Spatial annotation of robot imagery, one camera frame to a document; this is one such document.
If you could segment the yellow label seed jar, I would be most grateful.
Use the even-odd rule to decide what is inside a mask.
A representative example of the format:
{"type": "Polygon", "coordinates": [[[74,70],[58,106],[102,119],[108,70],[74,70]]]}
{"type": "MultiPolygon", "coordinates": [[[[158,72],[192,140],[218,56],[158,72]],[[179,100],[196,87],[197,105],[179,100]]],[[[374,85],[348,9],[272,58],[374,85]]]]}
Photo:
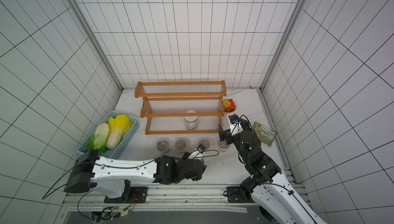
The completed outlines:
{"type": "Polygon", "coordinates": [[[218,149],[221,152],[226,152],[229,149],[229,145],[226,141],[218,141],[218,149]]]}

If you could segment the red label seed jar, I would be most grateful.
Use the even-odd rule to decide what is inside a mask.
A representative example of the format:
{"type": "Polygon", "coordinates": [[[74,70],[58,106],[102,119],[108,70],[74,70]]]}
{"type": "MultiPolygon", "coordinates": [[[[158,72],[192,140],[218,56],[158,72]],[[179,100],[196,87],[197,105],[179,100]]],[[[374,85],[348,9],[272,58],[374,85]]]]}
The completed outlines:
{"type": "Polygon", "coordinates": [[[200,140],[199,145],[203,145],[206,150],[209,150],[209,148],[210,148],[210,142],[207,139],[200,140]]]}

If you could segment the orange-red label seed jar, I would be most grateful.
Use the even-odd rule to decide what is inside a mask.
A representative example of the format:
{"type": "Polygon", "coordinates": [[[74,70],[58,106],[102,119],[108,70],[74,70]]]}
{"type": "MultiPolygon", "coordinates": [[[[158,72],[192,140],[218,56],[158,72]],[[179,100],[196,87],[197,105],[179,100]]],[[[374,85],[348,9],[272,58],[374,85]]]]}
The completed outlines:
{"type": "Polygon", "coordinates": [[[174,146],[175,150],[176,150],[177,152],[180,152],[180,153],[181,153],[181,152],[186,152],[187,147],[188,147],[188,142],[187,142],[187,140],[185,140],[185,139],[183,139],[183,138],[177,140],[177,141],[175,142],[175,146],[174,146]]]}

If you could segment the green label seed jar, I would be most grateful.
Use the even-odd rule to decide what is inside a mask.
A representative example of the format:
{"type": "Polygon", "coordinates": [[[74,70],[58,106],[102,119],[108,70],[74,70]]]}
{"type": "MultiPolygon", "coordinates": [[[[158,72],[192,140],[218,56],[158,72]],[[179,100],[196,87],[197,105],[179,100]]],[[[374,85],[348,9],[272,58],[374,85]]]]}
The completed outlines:
{"type": "Polygon", "coordinates": [[[167,154],[169,152],[170,146],[167,140],[162,140],[157,142],[157,150],[161,154],[167,154]]]}

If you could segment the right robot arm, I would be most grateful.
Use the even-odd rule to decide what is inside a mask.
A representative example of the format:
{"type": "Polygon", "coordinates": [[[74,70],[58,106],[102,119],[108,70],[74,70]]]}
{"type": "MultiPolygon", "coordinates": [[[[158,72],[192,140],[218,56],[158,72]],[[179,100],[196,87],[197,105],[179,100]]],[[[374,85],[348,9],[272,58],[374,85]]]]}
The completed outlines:
{"type": "Polygon", "coordinates": [[[227,187],[224,196],[232,203],[254,202],[263,217],[279,224],[323,224],[312,208],[293,188],[281,168],[261,149],[251,128],[219,128],[220,141],[235,145],[250,174],[238,187],[227,187]]]}

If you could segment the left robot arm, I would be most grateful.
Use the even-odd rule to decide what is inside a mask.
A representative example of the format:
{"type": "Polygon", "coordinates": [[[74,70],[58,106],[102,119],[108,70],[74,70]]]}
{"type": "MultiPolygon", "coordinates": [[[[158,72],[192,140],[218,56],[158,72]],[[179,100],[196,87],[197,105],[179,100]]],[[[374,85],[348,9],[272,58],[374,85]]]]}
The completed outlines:
{"type": "Polygon", "coordinates": [[[198,151],[185,153],[183,158],[161,155],[150,161],[106,158],[98,150],[81,155],[72,168],[65,185],[66,193],[96,191],[108,199],[127,200],[133,181],[176,184],[184,179],[199,181],[206,169],[198,151]]]}

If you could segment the white lidded glass jar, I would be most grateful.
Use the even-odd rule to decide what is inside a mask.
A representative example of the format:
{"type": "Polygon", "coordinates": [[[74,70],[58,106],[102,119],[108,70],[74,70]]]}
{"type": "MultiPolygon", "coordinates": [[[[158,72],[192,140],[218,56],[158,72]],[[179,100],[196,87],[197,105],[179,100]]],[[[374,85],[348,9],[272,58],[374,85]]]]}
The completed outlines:
{"type": "Polygon", "coordinates": [[[198,117],[196,116],[195,110],[188,110],[186,114],[191,114],[190,116],[184,116],[185,126],[189,130],[194,130],[198,127],[198,117]]]}

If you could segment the wooden three-tier shelf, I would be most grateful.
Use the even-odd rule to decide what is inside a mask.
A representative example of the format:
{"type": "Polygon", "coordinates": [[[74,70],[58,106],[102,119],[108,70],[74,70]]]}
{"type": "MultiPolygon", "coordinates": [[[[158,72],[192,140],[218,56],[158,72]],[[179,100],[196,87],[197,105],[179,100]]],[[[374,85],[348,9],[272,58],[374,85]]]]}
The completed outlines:
{"type": "Polygon", "coordinates": [[[217,133],[225,115],[225,81],[138,82],[134,95],[142,98],[140,116],[147,135],[217,133]],[[184,116],[195,110],[198,127],[189,130],[184,116]]]}

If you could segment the red snack packets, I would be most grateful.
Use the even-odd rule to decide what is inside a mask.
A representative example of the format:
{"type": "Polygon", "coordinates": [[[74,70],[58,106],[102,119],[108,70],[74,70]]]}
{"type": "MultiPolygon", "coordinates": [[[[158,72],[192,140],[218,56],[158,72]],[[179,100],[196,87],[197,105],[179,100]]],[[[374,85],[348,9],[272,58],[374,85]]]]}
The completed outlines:
{"type": "Polygon", "coordinates": [[[236,103],[233,101],[233,99],[224,99],[223,109],[227,113],[232,113],[236,110],[236,103]]]}

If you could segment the green snack packet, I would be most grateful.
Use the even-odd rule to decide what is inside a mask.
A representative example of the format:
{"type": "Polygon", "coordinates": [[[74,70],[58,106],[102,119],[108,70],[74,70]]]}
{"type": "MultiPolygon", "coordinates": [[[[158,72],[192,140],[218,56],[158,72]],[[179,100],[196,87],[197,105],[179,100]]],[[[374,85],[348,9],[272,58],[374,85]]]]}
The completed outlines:
{"type": "Polygon", "coordinates": [[[272,146],[274,140],[277,136],[277,132],[259,122],[254,122],[252,126],[255,131],[257,138],[264,144],[267,144],[269,147],[272,146]]]}

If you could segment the yellow-green napa cabbage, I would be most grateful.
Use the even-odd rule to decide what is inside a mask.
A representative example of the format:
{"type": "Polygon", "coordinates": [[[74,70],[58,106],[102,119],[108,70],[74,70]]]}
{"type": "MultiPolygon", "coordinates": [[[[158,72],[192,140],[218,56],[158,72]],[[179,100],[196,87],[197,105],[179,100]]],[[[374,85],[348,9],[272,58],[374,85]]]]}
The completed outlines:
{"type": "Polygon", "coordinates": [[[109,118],[109,136],[106,142],[106,148],[116,149],[124,136],[128,133],[132,126],[132,122],[126,115],[118,115],[109,118]]]}

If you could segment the blue plastic basket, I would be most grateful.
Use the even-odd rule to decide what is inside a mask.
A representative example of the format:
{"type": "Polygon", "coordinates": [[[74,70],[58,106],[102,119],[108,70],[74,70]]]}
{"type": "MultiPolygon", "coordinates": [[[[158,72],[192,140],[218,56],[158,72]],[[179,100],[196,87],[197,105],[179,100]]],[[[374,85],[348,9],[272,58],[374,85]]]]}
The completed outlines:
{"type": "MultiPolygon", "coordinates": [[[[127,132],[127,134],[120,141],[120,144],[118,145],[118,147],[116,149],[105,149],[105,151],[102,154],[100,154],[100,156],[104,156],[104,157],[111,158],[111,159],[118,159],[121,156],[121,154],[123,153],[123,151],[125,150],[125,148],[129,144],[129,142],[132,140],[133,136],[135,135],[135,133],[137,132],[137,130],[139,128],[139,123],[138,123],[138,120],[136,117],[131,116],[131,115],[127,115],[127,117],[129,118],[130,122],[132,123],[132,126],[129,129],[129,131],[127,132]]],[[[84,140],[84,142],[77,149],[78,155],[83,155],[84,153],[87,152],[86,146],[88,144],[88,140],[90,139],[91,136],[93,136],[94,132],[95,132],[95,130],[93,130],[89,134],[89,136],[84,140]]]]}

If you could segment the metal base rail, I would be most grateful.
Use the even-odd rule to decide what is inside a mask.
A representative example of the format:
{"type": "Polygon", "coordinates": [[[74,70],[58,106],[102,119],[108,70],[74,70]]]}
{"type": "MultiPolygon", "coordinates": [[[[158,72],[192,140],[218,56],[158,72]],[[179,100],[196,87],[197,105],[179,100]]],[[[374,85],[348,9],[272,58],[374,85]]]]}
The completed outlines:
{"type": "Polygon", "coordinates": [[[132,188],[131,196],[125,203],[105,202],[105,196],[95,192],[68,194],[58,217],[66,219],[73,212],[84,217],[101,211],[110,211],[115,215],[125,208],[129,214],[148,211],[203,211],[260,215],[257,203],[245,201],[235,185],[140,185],[132,188]]]}

